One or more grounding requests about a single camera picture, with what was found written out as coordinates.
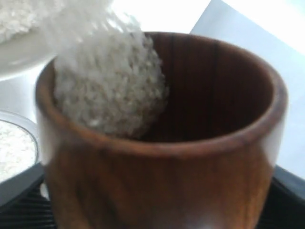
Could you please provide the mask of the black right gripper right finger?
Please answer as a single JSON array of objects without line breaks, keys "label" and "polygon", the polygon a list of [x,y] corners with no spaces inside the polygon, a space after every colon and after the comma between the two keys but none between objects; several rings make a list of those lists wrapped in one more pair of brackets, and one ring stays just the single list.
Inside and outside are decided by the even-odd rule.
[{"label": "black right gripper right finger", "polygon": [[261,229],[305,227],[305,180],[276,166],[259,219]]}]

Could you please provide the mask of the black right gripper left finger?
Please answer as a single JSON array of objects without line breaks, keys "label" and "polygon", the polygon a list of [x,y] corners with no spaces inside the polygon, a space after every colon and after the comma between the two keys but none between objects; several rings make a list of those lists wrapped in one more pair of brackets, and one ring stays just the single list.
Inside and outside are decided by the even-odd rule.
[{"label": "black right gripper left finger", "polygon": [[43,170],[36,164],[0,184],[2,229],[50,229],[51,205],[40,194]]}]

